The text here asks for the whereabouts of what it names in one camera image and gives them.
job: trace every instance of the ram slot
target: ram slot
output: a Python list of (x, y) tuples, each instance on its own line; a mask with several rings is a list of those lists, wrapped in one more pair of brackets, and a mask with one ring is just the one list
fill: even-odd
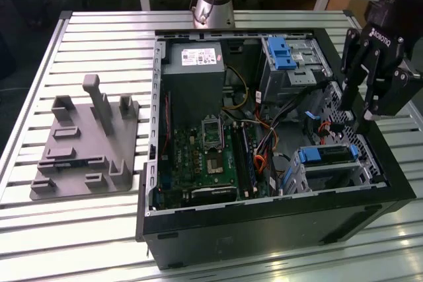
[(240, 195), (248, 199), (252, 195), (252, 186), (245, 157), (245, 146), (243, 145), (244, 140), (241, 129), (239, 127), (234, 127), (231, 131), (231, 136)]

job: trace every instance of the yellow wire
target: yellow wire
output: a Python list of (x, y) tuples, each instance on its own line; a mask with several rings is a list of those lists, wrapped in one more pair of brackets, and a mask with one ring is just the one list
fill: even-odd
[[(238, 75), (238, 77), (243, 82), (244, 87), (245, 87), (245, 96), (244, 96), (244, 100), (243, 100), (242, 103), (235, 105), (235, 106), (224, 106), (224, 107), (222, 107), (222, 109), (224, 109), (224, 110), (234, 110), (234, 109), (240, 108), (240, 107), (245, 105), (245, 103), (247, 102), (247, 100), (249, 98), (249, 88), (247, 87), (247, 84), (246, 84), (245, 80), (243, 79), (243, 77), (241, 76), (241, 74), (235, 68), (233, 68), (230, 65), (226, 65), (226, 67), (228, 69), (232, 70), (235, 74)], [(267, 123), (262, 122), (259, 118), (257, 118), (257, 116), (255, 116), (255, 117), (264, 127), (266, 127), (267, 129), (270, 129), (270, 126)], [(279, 142), (279, 137), (278, 137), (278, 134), (274, 130), (273, 130), (273, 134), (275, 136), (275, 145), (273, 146), (272, 150), (275, 151), (276, 147), (278, 145), (278, 142)]]
[(228, 69), (231, 69), (232, 72), (234, 72), (235, 74), (238, 75), (238, 77), (240, 78), (240, 80), (243, 82), (244, 87), (245, 87), (245, 96), (244, 96), (244, 100), (242, 103), (238, 104), (238, 105), (234, 105), (234, 106), (224, 106), (223, 109), (224, 110), (234, 110), (237, 108), (240, 108), (242, 106), (245, 105), (245, 103), (247, 102), (247, 100), (249, 99), (249, 88), (247, 87), (246, 82), (244, 81), (243, 77), (241, 76), (241, 74), (238, 73), (238, 71), (236, 69), (234, 69), (232, 66), (227, 65)]

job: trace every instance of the floor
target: floor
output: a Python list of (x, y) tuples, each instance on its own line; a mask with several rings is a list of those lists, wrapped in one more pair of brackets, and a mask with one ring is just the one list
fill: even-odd
[[(152, 10), (185, 10), (190, 0), (151, 0)], [(235, 9), (308, 9), (315, 0), (234, 0)], [(19, 115), (52, 32), (63, 10), (135, 11), (139, 0), (0, 0), (0, 37), (14, 57), (16, 71), (0, 79), (0, 153)], [(423, 51), (423, 41), (418, 45)], [(423, 69), (423, 56), (415, 54)], [(423, 92), (416, 98), (423, 112)]]

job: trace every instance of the aluminum extrusion table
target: aluminum extrusion table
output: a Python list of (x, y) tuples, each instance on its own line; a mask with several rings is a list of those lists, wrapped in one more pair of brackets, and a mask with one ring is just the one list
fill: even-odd
[[(339, 53), (343, 12), (237, 11), (238, 28), (326, 28)], [(408, 104), (378, 124), (418, 199), (346, 242), (159, 271), (134, 240), (139, 171), (146, 160), (154, 30), (192, 28), (188, 12), (63, 15), (0, 161), (0, 281), (386, 281), (423, 272), (423, 128)], [(128, 193), (73, 201), (31, 201), (57, 94), (89, 100), (81, 82), (98, 73), (109, 101), (131, 93), (141, 109), (134, 186)]]

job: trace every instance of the wire bundle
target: wire bundle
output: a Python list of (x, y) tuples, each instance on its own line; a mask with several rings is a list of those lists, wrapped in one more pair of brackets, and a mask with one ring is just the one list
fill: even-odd
[(290, 100), (288, 100), (280, 109), (278, 114), (275, 116), (275, 118), (272, 120), (272, 122), (269, 125), (270, 131), (264, 136), (262, 141), (258, 144), (257, 147), (257, 155), (264, 155), (266, 153), (266, 149), (271, 146), (272, 144), (272, 132), (276, 129), (278, 124), (280, 123), (280, 120), (284, 119), (292, 110), (298, 107), (298, 105), (303, 101), (303, 99), (310, 93), (312, 93), (314, 90), (325, 88), (328, 85), (329, 81), (322, 81), (318, 83), (316, 86), (313, 87), (306, 87), (303, 89), (299, 94), (292, 97)]
[[(318, 132), (318, 133), (322, 132), (322, 131), (323, 131), (323, 129), (324, 129), (327, 125), (331, 125), (331, 124), (332, 124), (331, 122), (323, 122), (323, 123), (320, 125), (319, 129), (317, 130), (317, 132)], [(320, 137), (320, 144), (321, 144), (321, 145), (326, 144), (325, 137)]]

